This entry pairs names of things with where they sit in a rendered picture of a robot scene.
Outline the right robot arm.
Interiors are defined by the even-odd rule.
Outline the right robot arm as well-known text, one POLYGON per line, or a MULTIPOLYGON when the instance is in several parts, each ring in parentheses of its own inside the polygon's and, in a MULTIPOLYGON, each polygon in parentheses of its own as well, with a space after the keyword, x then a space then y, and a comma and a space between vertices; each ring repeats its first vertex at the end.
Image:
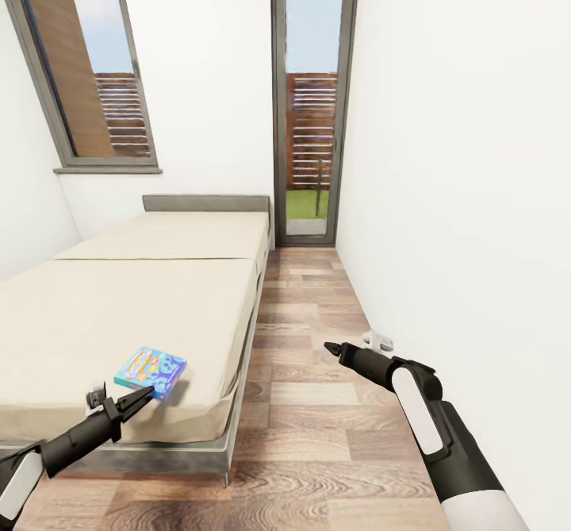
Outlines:
POLYGON ((530 531, 451 402, 435 369, 381 350, 393 340, 370 330, 361 347, 325 342, 339 363, 395 392, 450 531, 530 531))

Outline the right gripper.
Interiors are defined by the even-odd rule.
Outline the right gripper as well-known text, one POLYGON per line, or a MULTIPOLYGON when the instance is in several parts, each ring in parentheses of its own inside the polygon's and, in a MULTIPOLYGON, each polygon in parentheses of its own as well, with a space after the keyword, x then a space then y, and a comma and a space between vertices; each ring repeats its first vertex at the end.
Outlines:
POLYGON ((368 348, 357 347, 344 342, 325 342, 324 347, 335 356, 339 356, 339 363, 345 367, 355 370, 361 376, 375 383, 372 376, 374 361, 382 355, 380 352, 372 351, 368 348))

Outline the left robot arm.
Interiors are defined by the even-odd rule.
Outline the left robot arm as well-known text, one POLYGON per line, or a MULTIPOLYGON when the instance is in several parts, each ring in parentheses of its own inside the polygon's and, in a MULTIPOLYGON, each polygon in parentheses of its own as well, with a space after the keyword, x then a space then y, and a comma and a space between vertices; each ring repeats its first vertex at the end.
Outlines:
POLYGON ((118 399, 107 397, 105 381, 93 381, 86 389, 86 417, 75 427, 47 443, 45 440, 0 460, 0 531, 13 531, 29 496, 39 479, 82 459, 110 438, 121 439, 121 423, 127 422, 154 397, 154 386, 132 391, 118 399))

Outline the board game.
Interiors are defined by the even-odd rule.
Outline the board game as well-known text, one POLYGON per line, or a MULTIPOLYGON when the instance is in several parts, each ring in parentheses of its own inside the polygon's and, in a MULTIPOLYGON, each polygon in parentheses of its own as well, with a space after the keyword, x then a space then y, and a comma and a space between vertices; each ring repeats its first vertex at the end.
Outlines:
POLYGON ((139 391, 148 386, 155 389, 148 394, 165 400, 178 378, 185 371, 186 359, 172 356, 158 349, 140 346, 131 359, 113 377, 113 384, 139 391))

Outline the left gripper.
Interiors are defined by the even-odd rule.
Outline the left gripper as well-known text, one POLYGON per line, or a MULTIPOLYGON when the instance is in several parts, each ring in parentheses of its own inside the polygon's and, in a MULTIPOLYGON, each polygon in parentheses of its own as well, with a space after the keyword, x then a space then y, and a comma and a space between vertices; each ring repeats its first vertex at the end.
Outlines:
POLYGON ((76 460, 82 459, 110 438, 113 443, 120 440, 121 423, 127 422, 154 398, 148 395, 154 389, 154 386, 148 386, 132 391, 119 398, 116 404, 113 397, 107 397, 101 412, 69 429, 67 432, 76 460))

